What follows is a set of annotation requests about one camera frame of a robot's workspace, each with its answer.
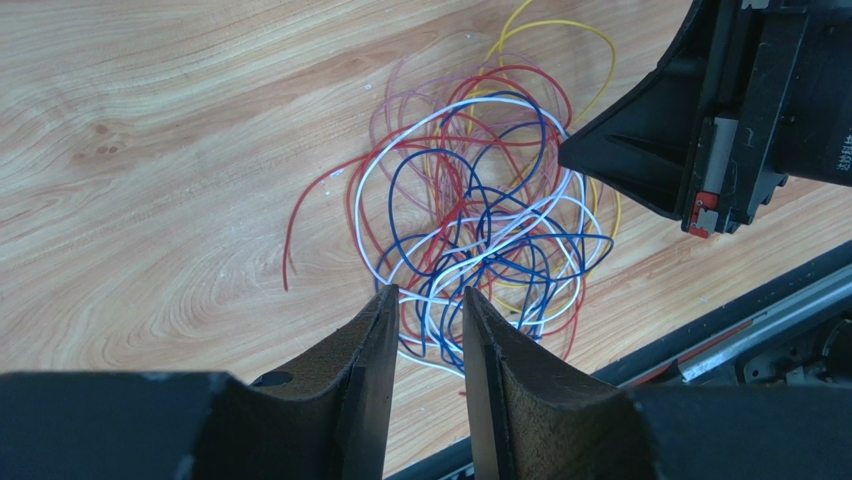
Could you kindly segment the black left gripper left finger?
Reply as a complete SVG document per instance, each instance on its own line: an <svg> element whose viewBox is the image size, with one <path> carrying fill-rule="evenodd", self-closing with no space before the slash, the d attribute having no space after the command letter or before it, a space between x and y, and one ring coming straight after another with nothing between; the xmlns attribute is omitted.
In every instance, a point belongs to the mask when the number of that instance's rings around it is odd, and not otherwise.
<svg viewBox="0 0 852 480"><path fill-rule="evenodd" d="M280 384L228 380L193 448L195 479L379 479L399 327L398 288L271 371Z"/></svg>

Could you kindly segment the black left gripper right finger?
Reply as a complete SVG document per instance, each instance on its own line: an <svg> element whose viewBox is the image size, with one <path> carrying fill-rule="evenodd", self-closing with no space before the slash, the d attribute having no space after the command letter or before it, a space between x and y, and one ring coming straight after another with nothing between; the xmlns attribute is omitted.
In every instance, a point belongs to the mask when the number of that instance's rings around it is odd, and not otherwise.
<svg viewBox="0 0 852 480"><path fill-rule="evenodd" d="M513 328L472 287L464 291L463 356L476 478L655 478L626 393Z"/></svg>

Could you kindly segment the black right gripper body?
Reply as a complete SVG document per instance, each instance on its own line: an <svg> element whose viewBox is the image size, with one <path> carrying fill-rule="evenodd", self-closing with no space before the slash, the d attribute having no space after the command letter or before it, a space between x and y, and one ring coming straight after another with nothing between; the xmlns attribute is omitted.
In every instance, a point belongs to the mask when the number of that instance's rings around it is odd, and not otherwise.
<svg viewBox="0 0 852 480"><path fill-rule="evenodd" d="M708 63L683 190L683 229L752 223L791 178L851 183L851 5L696 1L685 40Z"/></svg>

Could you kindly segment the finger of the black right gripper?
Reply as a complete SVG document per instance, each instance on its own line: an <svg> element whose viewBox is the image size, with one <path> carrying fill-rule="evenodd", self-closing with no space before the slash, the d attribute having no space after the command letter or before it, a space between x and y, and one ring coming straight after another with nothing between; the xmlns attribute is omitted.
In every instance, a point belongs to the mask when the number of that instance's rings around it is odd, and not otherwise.
<svg viewBox="0 0 852 480"><path fill-rule="evenodd" d="M694 1L656 68L559 148L559 165L654 213L683 218L681 187L706 75L706 3Z"/></svg>

